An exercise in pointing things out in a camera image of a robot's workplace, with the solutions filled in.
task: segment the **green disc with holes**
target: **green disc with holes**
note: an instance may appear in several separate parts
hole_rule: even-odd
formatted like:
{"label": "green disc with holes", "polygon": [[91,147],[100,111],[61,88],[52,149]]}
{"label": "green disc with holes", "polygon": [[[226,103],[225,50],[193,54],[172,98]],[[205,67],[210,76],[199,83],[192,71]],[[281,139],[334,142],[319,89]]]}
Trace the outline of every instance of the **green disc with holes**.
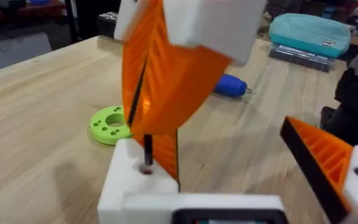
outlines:
{"label": "green disc with holes", "polygon": [[93,137],[103,144],[115,145],[118,139],[131,136],[121,106],[110,106],[98,111],[91,118],[89,126]]}

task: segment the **blue handle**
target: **blue handle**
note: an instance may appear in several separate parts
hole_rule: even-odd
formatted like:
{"label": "blue handle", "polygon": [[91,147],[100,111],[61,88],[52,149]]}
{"label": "blue handle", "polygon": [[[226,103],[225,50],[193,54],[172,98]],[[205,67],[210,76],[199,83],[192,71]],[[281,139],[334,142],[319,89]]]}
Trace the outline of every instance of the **blue handle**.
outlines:
{"label": "blue handle", "polygon": [[240,97],[246,93],[246,90],[247,84],[244,81],[227,74],[223,74],[214,89],[216,93],[231,97]]}

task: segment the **wooden table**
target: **wooden table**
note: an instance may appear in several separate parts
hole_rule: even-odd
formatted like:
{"label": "wooden table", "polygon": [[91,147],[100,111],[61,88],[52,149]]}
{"label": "wooden table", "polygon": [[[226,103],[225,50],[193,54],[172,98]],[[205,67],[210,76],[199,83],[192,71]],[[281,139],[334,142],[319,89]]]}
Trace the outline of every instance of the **wooden table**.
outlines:
{"label": "wooden table", "polygon": [[[103,37],[0,70],[0,223],[97,223],[113,147],[88,134],[90,117],[121,104],[121,45]],[[256,40],[228,73],[257,94],[211,95],[180,129],[184,192],[279,194],[292,223],[322,223],[321,209],[279,136],[286,114],[318,125],[345,64],[318,72],[268,57]]]}
{"label": "wooden table", "polygon": [[[62,9],[65,8],[65,4],[59,0],[50,0],[49,4],[43,6],[36,6],[27,3],[25,7],[20,8],[14,14],[14,16],[34,16],[39,14],[47,14],[50,16],[58,16],[62,13]],[[4,18],[4,14],[0,10],[0,20]]]}

